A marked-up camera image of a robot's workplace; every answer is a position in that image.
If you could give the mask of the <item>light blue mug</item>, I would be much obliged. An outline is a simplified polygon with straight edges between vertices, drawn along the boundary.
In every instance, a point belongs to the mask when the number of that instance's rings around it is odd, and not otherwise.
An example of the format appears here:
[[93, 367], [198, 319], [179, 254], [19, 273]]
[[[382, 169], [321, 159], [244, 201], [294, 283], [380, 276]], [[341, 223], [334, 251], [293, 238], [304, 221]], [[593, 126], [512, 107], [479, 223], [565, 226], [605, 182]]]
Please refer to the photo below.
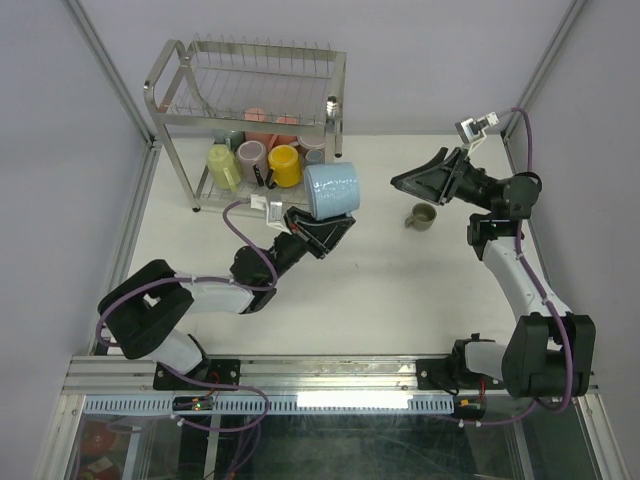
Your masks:
[[315, 220], [360, 208], [360, 183], [351, 162], [310, 165], [305, 168], [303, 179], [311, 216]]

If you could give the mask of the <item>small olive cup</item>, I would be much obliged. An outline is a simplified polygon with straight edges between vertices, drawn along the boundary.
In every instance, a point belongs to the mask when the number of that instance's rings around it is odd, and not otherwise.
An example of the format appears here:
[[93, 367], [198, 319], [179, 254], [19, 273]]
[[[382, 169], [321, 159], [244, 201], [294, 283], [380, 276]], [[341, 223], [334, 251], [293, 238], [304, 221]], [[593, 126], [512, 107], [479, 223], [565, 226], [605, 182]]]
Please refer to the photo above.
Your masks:
[[404, 220], [404, 227], [418, 232], [431, 228], [437, 218], [437, 210], [428, 203], [416, 203]]

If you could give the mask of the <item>grey white small mug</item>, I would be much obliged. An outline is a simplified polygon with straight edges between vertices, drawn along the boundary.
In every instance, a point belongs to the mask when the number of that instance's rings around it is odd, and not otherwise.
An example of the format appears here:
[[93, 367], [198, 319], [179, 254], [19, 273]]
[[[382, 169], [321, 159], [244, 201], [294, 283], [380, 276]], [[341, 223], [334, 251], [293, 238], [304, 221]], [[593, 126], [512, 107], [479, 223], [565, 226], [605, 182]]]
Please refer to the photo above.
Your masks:
[[321, 165], [325, 163], [325, 155], [323, 150], [309, 150], [304, 156], [304, 165]]

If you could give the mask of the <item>yellow mug black handle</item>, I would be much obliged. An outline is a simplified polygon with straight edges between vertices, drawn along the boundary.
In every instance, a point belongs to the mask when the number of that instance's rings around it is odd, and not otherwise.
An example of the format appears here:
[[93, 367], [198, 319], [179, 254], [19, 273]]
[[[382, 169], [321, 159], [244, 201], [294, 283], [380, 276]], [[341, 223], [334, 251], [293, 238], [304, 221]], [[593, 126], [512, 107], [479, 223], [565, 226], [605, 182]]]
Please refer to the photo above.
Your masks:
[[291, 188], [302, 179], [302, 167], [298, 150], [291, 145], [274, 147], [268, 155], [269, 171], [265, 180], [269, 189]]

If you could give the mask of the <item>lilac mug with handle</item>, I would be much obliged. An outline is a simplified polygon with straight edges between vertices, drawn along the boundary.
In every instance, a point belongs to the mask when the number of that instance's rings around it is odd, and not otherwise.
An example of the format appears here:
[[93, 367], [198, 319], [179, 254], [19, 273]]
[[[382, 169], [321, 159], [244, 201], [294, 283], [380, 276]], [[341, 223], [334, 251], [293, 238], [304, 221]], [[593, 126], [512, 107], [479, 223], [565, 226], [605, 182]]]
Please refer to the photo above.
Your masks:
[[308, 152], [311, 150], [323, 151], [326, 146], [324, 137], [313, 135], [300, 135], [297, 137], [297, 143], [302, 152]]

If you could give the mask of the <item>lilac mug black handle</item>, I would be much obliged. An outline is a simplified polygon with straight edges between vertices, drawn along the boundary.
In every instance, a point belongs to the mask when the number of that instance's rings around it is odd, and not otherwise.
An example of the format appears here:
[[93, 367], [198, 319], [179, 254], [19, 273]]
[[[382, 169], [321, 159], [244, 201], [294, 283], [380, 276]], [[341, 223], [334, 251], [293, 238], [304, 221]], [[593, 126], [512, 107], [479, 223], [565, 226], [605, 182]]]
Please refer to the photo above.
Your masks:
[[270, 188], [271, 170], [263, 143], [256, 140], [245, 141], [238, 147], [236, 157], [245, 182]]

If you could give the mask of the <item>pale green mug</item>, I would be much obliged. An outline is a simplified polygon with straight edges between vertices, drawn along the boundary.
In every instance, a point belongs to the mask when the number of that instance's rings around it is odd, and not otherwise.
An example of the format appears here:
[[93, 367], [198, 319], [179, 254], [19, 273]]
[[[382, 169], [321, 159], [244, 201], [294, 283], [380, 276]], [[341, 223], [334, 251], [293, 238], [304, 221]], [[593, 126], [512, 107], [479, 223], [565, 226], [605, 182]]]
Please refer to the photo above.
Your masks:
[[237, 191], [241, 172], [234, 153], [226, 145], [211, 146], [207, 153], [207, 167], [217, 188]]

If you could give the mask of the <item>grey-blue round ceramic cup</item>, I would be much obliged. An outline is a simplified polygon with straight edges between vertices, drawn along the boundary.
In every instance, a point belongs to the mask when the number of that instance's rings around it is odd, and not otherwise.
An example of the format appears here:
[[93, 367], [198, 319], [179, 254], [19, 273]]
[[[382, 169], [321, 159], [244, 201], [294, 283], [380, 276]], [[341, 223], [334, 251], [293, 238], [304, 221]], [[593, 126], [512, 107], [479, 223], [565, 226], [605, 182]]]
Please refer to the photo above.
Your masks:
[[225, 145], [233, 152], [246, 141], [245, 133], [239, 130], [215, 129], [213, 131], [213, 137], [215, 144]]

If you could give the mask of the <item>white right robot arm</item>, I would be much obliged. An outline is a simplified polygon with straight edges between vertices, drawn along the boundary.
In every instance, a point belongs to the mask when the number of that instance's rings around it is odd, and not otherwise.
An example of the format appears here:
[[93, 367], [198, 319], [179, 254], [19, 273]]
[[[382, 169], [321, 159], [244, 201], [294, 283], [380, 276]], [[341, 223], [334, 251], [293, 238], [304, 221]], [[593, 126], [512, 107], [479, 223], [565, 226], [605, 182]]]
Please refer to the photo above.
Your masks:
[[504, 179], [472, 165], [464, 148], [441, 148], [428, 163], [394, 176], [399, 191], [433, 205], [459, 199], [481, 208], [469, 218], [467, 242], [501, 287], [516, 324], [505, 345], [474, 335], [454, 344], [448, 378], [469, 387], [481, 376], [514, 398], [568, 401], [589, 389], [596, 327], [574, 313], [535, 272], [523, 250], [523, 224], [542, 191], [525, 171]]

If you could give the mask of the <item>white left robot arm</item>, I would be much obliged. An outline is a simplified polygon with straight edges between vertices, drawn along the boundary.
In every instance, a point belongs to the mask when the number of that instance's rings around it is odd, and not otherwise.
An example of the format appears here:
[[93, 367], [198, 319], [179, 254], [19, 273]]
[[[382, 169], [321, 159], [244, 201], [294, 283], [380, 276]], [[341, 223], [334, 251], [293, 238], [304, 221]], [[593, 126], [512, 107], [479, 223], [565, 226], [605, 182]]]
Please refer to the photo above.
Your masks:
[[318, 220], [297, 207], [283, 220], [269, 248], [246, 241], [227, 276], [180, 274], [163, 259], [150, 261], [100, 301], [97, 339], [129, 360], [153, 360], [188, 388], [201, 387], [210, 358], [193, 335], [178, 330], [182, 318], [262, 310], [281, 277], [306, 255], [325, 258], [356, 223], [349, 213]]

